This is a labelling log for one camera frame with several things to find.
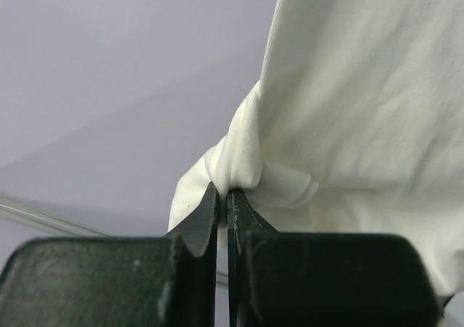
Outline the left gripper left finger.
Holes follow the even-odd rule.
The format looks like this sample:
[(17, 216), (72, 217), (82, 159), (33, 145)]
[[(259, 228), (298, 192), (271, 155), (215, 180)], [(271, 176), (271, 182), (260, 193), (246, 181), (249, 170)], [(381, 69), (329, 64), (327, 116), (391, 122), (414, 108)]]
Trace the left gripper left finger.
[(220, 196), (209, 183), (199, 205), (164, 238), (180, 239), (194, 257), (216, 257)]

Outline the white t shirt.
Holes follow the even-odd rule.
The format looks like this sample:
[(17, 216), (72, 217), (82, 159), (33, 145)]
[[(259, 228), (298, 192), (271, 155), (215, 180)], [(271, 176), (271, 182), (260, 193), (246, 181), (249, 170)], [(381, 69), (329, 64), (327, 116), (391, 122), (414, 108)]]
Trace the white t shirt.
[(394, 233), (436, 293), (463, 290), (463, 0), (277, 0), (257, 84), (179, 180), (281, 231)]

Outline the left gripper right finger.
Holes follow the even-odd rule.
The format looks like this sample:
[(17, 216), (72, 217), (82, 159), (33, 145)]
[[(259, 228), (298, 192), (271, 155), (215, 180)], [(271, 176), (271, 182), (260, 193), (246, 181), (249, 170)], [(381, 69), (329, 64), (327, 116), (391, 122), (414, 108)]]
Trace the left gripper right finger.
[(245, 240), (250, 232), (278, 233), (277, 229), (254, 210), (242, 190), (232, 190), (228, 193), (228, 208), (231, 229), (236, 240)]

